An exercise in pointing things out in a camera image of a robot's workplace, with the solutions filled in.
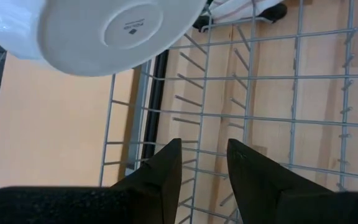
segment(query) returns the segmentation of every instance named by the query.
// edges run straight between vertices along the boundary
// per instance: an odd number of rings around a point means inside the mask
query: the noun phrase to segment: white object
[[[110,75],[175,43],[206,0],[0,0],[0,45],[65,73]]]
[[[255,0],[255,15],[258,16],[283,0]],[[214,0],[209,6],[215,24],[232,22],[252,17],[253,5],[251,0]]]

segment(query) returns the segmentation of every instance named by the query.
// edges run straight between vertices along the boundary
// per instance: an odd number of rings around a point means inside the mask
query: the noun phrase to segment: wooden floor
[[[358,27],[358,1],[354,8],[354,27]],[[347,27],[348,0],[314,0],[307,1],[303,14],[303,33],[323,32],[329,30],[345,29]],[[288,15],[276,24],[257,24],[256,37],[273,37],[296,34],[298,27],[298,6],[291,4]],[[250,24],[241,25],[246,37],[250,37]],[[208,41],[207,34],[200,34],[189,30],[188,35],[199,43]],[[220,27],[212,32],[212,42],[240,40],[241,37],[235,27]],[[345,70],[346,48],[343,44],[345,34],[320,35],[303,37],[300,39],[300,59],[297,62],[298,75],[343,75]],[[294,75],[293,59],[295,39],[269,40],[255,42],[254,61],[252,63],[252,76],[274,77]],[[182,38],[177,45],[190,45]],[[244,44],[216,45],[210,48],[208,64],[208,77],[238,77],[248,76],[245,66],[236,56],[234,49],[249,61],[249,53]],[[354,60],[349,67],[351,74],[358,74],[358,33],[352,41]],[[182,74],[186,77],[203,77],[204,73],[196,66],[180,56],[180,52],[188,55],[195,62],[204,65],[205,54],[197,48],[171,50],[168,59],[167,77],[177,77]],[[204,113],[230,114],[244,116],[243,107],[236,104],[238,101],[245,104],[247,94],[250,94],[247,115],[265,118],[291,119],[291,106],[293,104],[293,80],[257,80],[251,81],[246,90],[235,80],[196,81],[206,88]],[[343,79],[300,79],[298,81],[298,98],[296,101],[296,119],[313,121],[342,121],[342,104],[344,92]],[[202,103],[203,90],[186,81],[165,82],[163,110],[201,112],[201,107],[181,100],[184,97],[191,101]],[[349,106],[352,111],[348,113],[348,122],[358,123],[358,78],[353,79],[349,87]],[[201,132],[196,124],[175,121],[175,118],[187,119],[202,123]],[[279,121],[248,121],[246,133],[247,144],[254,146],[255,150],[266,154],[277,162],[289,163],[291,123]],[[201,135],[200,149],[212,154],[200,153],[198,168],[222,174],[227,174],[226,158],[215,156],[214,153],[226,153],[228,138],[243,140],[243,119],[219,116],[200,116],[162,113],[158,130],[158,142],[167,143],[172,138],[182,138],[183,147],[196,149],[196,141]],[[293,163],[296,165],[317,167],[339,171],[341,158],[341,126],[323,126],[320,124],[295,125],[295,141]],[[351,138],[347,139],[346,172],[358,174],[358,128],[348,128]],[[195,152],[183,152],[183,160],[196,157]],[[293,169],[294,172],[313,180],[329,189],[338,190],[339,176],[334,174],[317,173],[314,171]],[[183,180],[190,179],[194,172],[183,170]],[[181,190],[181,200],[192,195],[191,181]],[[346,177],[344,187],[348,190],[358,190],[358,179]],[[228,180],[215,175],[197,173],[195,188],[195,206],[223,215],[230,215],[235,209],[234,197],[223,206],[219,204],[231,193]],[[190,214],[190,209],[178,209],[179,222]],[[225,219],[213,217],[203,212],[195,212],[194,223],[224,223]]]

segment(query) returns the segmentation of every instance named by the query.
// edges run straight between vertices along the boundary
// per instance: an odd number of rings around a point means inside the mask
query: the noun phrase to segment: black trim
[[[167,71],[169,50],[162,52],[155,58],[154,77],[165,78]],[[149,108],[153,110],[161,109],[162,96],[164,91],[164,80],[153,79],[150,90]],[[144,142],[156,142],[158,132],[158,122],[160,120],[160,113],[149,111],[147,114]],[[144,144],[142,150],[142,159],[148,159],[154,156],[155,145]]]

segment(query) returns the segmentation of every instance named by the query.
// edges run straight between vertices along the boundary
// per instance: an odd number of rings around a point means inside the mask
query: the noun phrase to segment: wire rack
[[[357,45],[354,44],[354,38],[358,35],[358,27],[354,25],[354,19],[356,18],[354,12],[355,1],[348,0],[346,2],[346,13],[343,12],[346,14],[347,21],[344,21],[346,25],[335,30],[319,32],[305,31],[303,25],[305,17],[304,10],[307,6],[304,6],[303,0],[300,0],[299,7],[296,9],[297,14],[292,17],[292,20],[295,18],[296,21],[296,31],[293,34],[273,34],[267,37],[258,36],[257,26],[259,26],[260,23],[264,23],[265,25],[263,26],[272,27],[276,24],[267,24],[263,19],[256,17],[255,12],[252,18],[243,21],[226,24],[212,24],[212,21],[210,21],[209,26],[204,29],[206,30],[205,33],[195,34],[196,31],[193,31],[192,35],[188,32],[177,44],[170,47],[169,59],[167,55],[164,54],[159,56],[162,57],[160,60],[165,60],[165,62],[177,62],[178,65],[173,74],[171,74],[172,72],[170,74],[167,72],[166,76],[161,76],[160,73],[155,72],[151,75],[152,62],[149,61],[142,65],[135,103],[114,99],[114,85],[118,75],[113,75],[99,184],[103,184],[103,177],[106,176],[105,168],[107,166],[124,164],[126,167],[125,174],[128,175],[136,170],[142,161],[147,160],[155,151],[158,151],[159,148],[164,146],[169,138],[182,138],[184,162],[177,223],[239,223],[241,222],[241,218],[236,207],[233,193],[231,192],[231,186],[227,181],[227,169],[224,168],[226,165],[224,163],[226,155],[222,149],[219,149],[226,148],[226,145],[222,143],[210,145],[207,143],[216,140],[224,142],[224,139],[220,139],[220,136],[222,135],[222,129],[226,128],[227,133],[225,136],[227,138],[238,138],[245,144],[251,144],[255,146],[256,150],[266,153],[281,165],[309,179],[317,181],[319,175],[325,175],[326,179],[327,176],[329,176],[332,183],[326,184],[325,187],[340,191],[358,190],[358,188],[352,184],[348,184],[347,186],[347,182],[351,182],[354,179],[358,180],[358,171],[350,169],[349,164],[352,164],[347,156],[349,141],[351,141],[353,137],[351,130],[357,129],[358,131],[358,122],[353,122],[354,119],[352,119],[352,121],[349,120],[352,111],[358,110],[352,107],[352,102],[350,102],[351,97],[349,96],[352,86],[358,82],[358,73],[352,73],[351,70],[352,61],[357,59],[357,55],[353,52],[356,49],[355,47],[357,47]],[[213,40],[214,35],[220,32],[219,29],[222,27],[232,29],[233,34],[236,33],[239,38]],[[342,69],[341,72],[335,73],[334,75],[302,74],[303,62],[301,58],[301,48],[305,46],[303,41],[307,42],[307,38],[330,39],[333,35],[337,38],[336,42],[341,42],[342,47],[340,48],[343,49],[340,51],[341,55],[336,54],[334,56],[339,61],[338,63],[341,63],[338,65]],[[291,61],[293,73],[286,75],[256,75],[256,70],[258,69],[256,63],[258,57],[257,52],[259,51],[260,54],[262,54],[262,51],[258,48],[258,44],[271,41],[279,45],[288,40],[292,41],[293,46],[295,46],[293,49],[293,57],[287,58],[288,61]],[[227,67],[222,71],[211,70],[211,67],[215,63],[219,63],[219,57],[216,55],[219,49],[213,53],[211,53],[211,49],[213,47],[223,46],[231,50],[228,67],[236,67],[237,72],[230,71]],[[318,52],[318,55],[322,58],[328,57],[327,54],[329,54],[329,52]],[[192,69],[190,72],[189,70],[178,72],[181,71],[182,67],[191,67]],[[166,66],[157,63],[154,70],[158,71],[159,69],[169,70]],[[219,75],[218,73],[220,72],[227,73],[228,75]],[[336,115],[334,116],[338,119],[303,119],[303,117],[299,115],[298,110],[301,106],[300,104],[303,105],[302,100],[305,98],[304,95],[300,98],[303,85],[312,82],[317,82],[317,84],[311,84],[312,86],[320,85],[325,81],[331,82],[333,80],[340,83],[338,87],[339,91],[337,92],[341,97],[341,101],[338,106],[339,109],[335,112]],[[265,113],[267,116],[259,116],[252,112],[255,98],[258,97],[258,94],[263,95],[268,91],[254,90],[258,83],[263,86],[264,82],[276,82],[277,85],[281,85],[280,82],[290,83],[290,85],[285,85],[288,88],[282,93],[291,99],[290,104],[283,105],[286,107],[285,110],[288,110],[287,117],[269,116],[269,113]],[[189,88],[192,90],[183,90],[184,86],[191,86]],[[175,94],[172,88],[181,88],[182,95]],[[223,99],[219,98],[214,102],[213,98],[215,96],[213,92],[219,88],[224,89],[223,92],[233,88],[237,93],[236,95],[228,97],[227,100],[223,97]],[[165,101],[171,102],[170,106],[164,107],[164,97],[166,98]],[[223,108],[219,107],[219,111],[211,109],[214,103],[216,104],[217,102],[223,104]],[[127,141],[111,141],[108,139],[108,132],[112,128],[110,127],[111,118],[114,117],[114,113],[111,113],[111,111],[112,108],[118,105],[127,106],[134,110],[131,138]],[[318,110],[317,106],[308,108],[308,111],[311,110],[310,108]],[[220,126],[213,126],[213,124],[211,124],[215,120],[218,120]],[[256,128],[256,122],[264,125],[260,125],[260,128]],[[270,140],[262,138],[262,140],[257,143],[250,141],[250,135],[252,133],[255,134],[255,132],[262,136],[264,135],[263,133],[266,135],[272,134],[270,128],[273,126],[269,126],[269,124],[280,126],[280,130],[277,131],[277,138],[271,137],[272,139]],[[288,134],[282,134],[284,126],[288,128]],[[331,145],[331,147],[338,147],[336,152],[337,156],[333,161],[336,167],[322,167],[319,166],[319,164],[308,164],[307,158],[306,160],[304,158],[303,160],[297,161],[298,152],[302,154],[299,148],[304,146],[302,143],[297,143],[300,141],[314,141],[313,134],[310,134],[313,128],[307,129],[305,134],[297,134],[298,131],[304,131],[305,126],[317,126],[322,129],[325,127],[332,128],[334,135],[330,138],[333,139],[332,141],[335,141],[336,144]],[[174,129],[180,129],[181,131],[174,132],[172,131]],[[172,133],[168,135],[169,138],[162,140],[163,138],[158,137],[159,135],[164,135],[164,132],[170,132],[170,130]],[[155,134],[154,138],[147,137],[150,133]],[[321,138],[324,138],[325,135],[326,133],[323,131]],[[266,152],[266,150],[270,151],[270,149],[263,147],[264,141],[274,142],[276,139],[283,139],[284,136],[288,137],[285,139],[288,144],[278,147],[285,148],[285,150],[280,152]],[[126,161],[107,161],[106,153],[110,150],[109,146],[112,145],[127,145],[129,150],[128,159]],[[220,187],[215,188],[215,191],[211,190],[216,184],[220,185]]]

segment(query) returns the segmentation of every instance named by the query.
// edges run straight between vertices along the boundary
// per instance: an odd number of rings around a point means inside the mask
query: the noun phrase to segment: dishwasher rack
[[[214,211],[210,211],[208,209],[199,208],[195,204],[196,198],[196,185],[199,181],[200,174],[208,174],[221,177],[223,179],[227,179],[227,174],[224,173],[216,173],[210,170],[205,170],[199,167],[199,158],[200,154],[211,154],[217,157],[225,157],[225,154],[218,152],[209,152],[203,149],[200,146],[201,138],[203,135],[202,128],[204,125],[204,118],[236,118],[242,119],[243,125],[230,123],[229,125],[235,127],[237,129],[242,129],[242,139],[240,139],[244,144],[247,144],[247,135],[250,132],[249,123],[251,121],[266,121],[266,122],[281,122],[290,124],[290,148],[288,154],[288,162],[281,162],[280,164],[289,168],[289,169],[299,169],[299,170],[308,170],[313,172],[319,172],[329,175],[337,175],[339,177],[339,181],[337,182],[337,190],[343,191],[347,190],[345,188],[346,178],[356,178],[358,179],[358,174],[347,172],[347,143],[349,139],[352,137],[352,133],[349,131],[349,127],[358,128],[358,123],[352,123],[348,121],[349,113],[353,110],[353,107],[349,104],[349,89],[352,88],[354,84],[354,78],[358,78],[358,75],[354,75],[351,73],[351,62],[356,57],[354,53],[352,53],[352,40],[356,34],[358,34],[358,27],[354,27],[354,0],[349,0],[349,12],[347,18],[347,27],[338,30],[328,30],[322,32],[304,32],[303,31],[303,15],[304,15],[304,6],[303,0],[300,0],[299,13],[298,13],[298,27],[296,34],[289,35],[280,35],[280,36],[272,36],[272,37],[257,37],[256,36],[256,26],[258,22],[266,22],[259,21],[260,19],[254,16],[250,19],[246,19],[243,21],[237,21],[233,23],[227,24],[212,24],[210,20],[209,26],[205,28],[206,33],[204,35],[208,36],[207,43],[197,43],[190,35],[185,34],[184,38],[187,39],[191,44],[190,45],[175,45],[170,47],[167,51],[159,55],[155,60],[156,63],[154,65],[154,74],[151,75],[151,67],[152,61],[149,61],[141,66],[141,76],[139,81],[139,89],[137,90],[137,98],[136,103],[130,104],[123,101],[118,101],[113,99],[114,93],[114,85],[115,79],[117,75],[112,76],[112,85],[109,99],[109,109],[108,109],[108,118],[106,125],[106,135],[104,140],[104,149],[103,149],[103,158],[101,163],[101,173],[99,178],[99,184],[102,186],[103,183],[103,175],[104,168],[106,166],[117,165],[117,164],[125,164],[126,165],[126,175],[130,174],[141,165],[142,161],[147,160],[152,157],[156,152],[158,147],[164,146],[164,144],[157,142],[157,131],[158,127],[162,125],[158,123],[158,117],[160,114],[177,114],[178,116],[181,114],[198,116],[199,121],[182,119],[182,118],[174,118],[173,120],[180,123],[194,124],[195,127],[198,127],[198,135],[195,136],[194,139],[184,139],[184,143],[194,144],[195,147],[184,147],[184,151],[190,151],[195,153],[195,157],[193,159],[187,160],[183,162],[183,169],[191,170],[194,173],[194,176],[189,179],[183,179],[182,185],[191,184],[193,190],[191,191],[190,197],[187,197],[180,201],[179,206],[185,207],[189,209],[188,214],[184,214],[181,218],[177,218],[177,223],[197,223],[195,222],[195,212],[206,213],[208,215],[221,218],[223,220],[222,223],[239,223],[241,218],[239,217],[239,212],[237,208],[234,208],[231,213],[222,214]],[[240,29],[239,24],[244,22],[250,22],[251,24],[251,32],[250,37],[246,37],[243,31]],[[231,41],[223,41],[223,42],[212,42],[211,36],[215,28],[222,26],[234,26],[235,32],[238,32],[241,37],[240,40],[231,40]],[[313,75],[313,76],[302,76],[300,74],[300,46],[301,40],[305,37],[319,37],[319,36],[328,36],[332,34],[344,34],[346,35],[346,39],[343,42],[344,44],[344,58],[343,61],[343,69],[344,73],[341,75]],[[282,76],[264,76],[258,77],[253,75],[254,68],[254,52],[256,51],[255,45],[258,42],[268,41],[268,40],[285,40],[285,39],[294,39],[295,40],[295,55],[293,58],[293,75],[282,75]],[[239,62],[244,66],[247,70],[247,75],[244,77],[240,77],[237,75],[233,75],[230,77],[210,77],[208,70],[209,67],[209,57],[210,57],[210,48],[213,46],[219,45],[233,45],[233,44],[244,44],[245,49],[247,49],[245,54],[249,54],[249,59],[246,60],[244,53],[240,53],[239,50],[234,49],[234,53]],[[189,57],[185,53],[180,53],[182,59],[187,60],[189,64],[192,64],[194,67],[198,68],[202,73],[202,77],[186,77],[184,75],[178,74],[176,77],[165,77],[165,71],[167,69],[167,61],[169,50],[183,50],[183,49],[198,49],[200,52],[205,54],[204,64],[200,64],[196,62],[193,58]],[[298,103],[298,85],[300,81],[308,81],[308,80],[323,80],[323,79],[343,79],[342,84],[342,110],[340,112],[342,119],[341,121],[325,121],[325,120],[312,120],[312,119],[297,119],[296,118],[296,108]],[[216,80],[234,80],[240,86],[243,86],[244,91],[247,91],[249,87],[252,85],[252,82],[256,82],[258,80],[292,80],[293,88],[292,88],[292,104],[289,110],[291,111],[290,118],[273,118],[273,117],[262,117],[262,116],[254,116],[250,114],[250,111],[246,108],[250,107],[252,94],[247,94],[245,101],[239,101],[235,98],[232,98],[232,103],[240,106],[244,109],[243,115],[233,115],[233,114],[216,114],[216,113],[206,113],[204,110],[205,99],[206,99],[206,89],[208,82],[213,82]],[[175,110],[165,110],[161,109],[161,101],[163,97],[163,88],[164,82],[187,82],[190,85],[193,85],[199,88],[201,91],[201,102],[195,102],[191,99],[185,98],[183,96],[175,96],[175,99],[172,100],[180,100],[185,103],[189,103],[197,106],[200,110],[199,112],[188,112],[188,111],[175,111]],[[134,124],[132,126],[131,132],[131,140],[129,142],[111,142],[108,139],[109,129],[110,127],[110,119],[114,114],[111,114],[111,108],[114,105],[124,105],[134,109]],[[340,127],[341,133],[339,135],[340,139],[340,158],[337,160],[339,163],[339,170],[331,170],[331,169],[322,169],[319,167],[310,167],[304,166],[294,163],[295,157],[295,129],[299,124],[318,124],[318,125],[327,125],[327,126],[337,126]],[[129,157],[128,161],[106,161],[106,151],[108,145],[129,145]],[[233,193],[228,194],[223,200],[219,201],[220,206],[225,205],[229,200],[234,200]]]

